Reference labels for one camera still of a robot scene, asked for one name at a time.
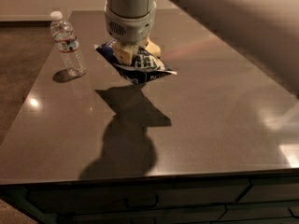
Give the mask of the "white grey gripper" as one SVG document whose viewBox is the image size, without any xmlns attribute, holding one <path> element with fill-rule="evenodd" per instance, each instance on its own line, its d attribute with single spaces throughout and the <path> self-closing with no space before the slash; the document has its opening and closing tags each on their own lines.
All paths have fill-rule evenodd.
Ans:
<svg viewBox="0 0 299 224">
<path fill-rule="evenodd" d="M 108 3 L 105 5 L 107 32 L 117 39 L 113 45 L 113 54 L 122 65 L 131 65 L 138 52 L 138 45 L 150 35 L 155 21 L 156 3 L 153 2 L 145 14 L 136 17 L 118 15 Z"/>
</svg>

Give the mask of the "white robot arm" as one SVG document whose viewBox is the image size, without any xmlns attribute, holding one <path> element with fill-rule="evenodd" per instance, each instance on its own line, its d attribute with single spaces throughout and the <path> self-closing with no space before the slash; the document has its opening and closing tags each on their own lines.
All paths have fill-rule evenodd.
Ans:
<svg viewBox="0 0 299 224">
<path fill-rule="evenodd" d="M 169 0 L 256 64 L 287 91 L 299 92 L 299 0 Z M 150 44 L 154 0 L 107 0 L 107 32 L 129 65 Z"/>
</svg>

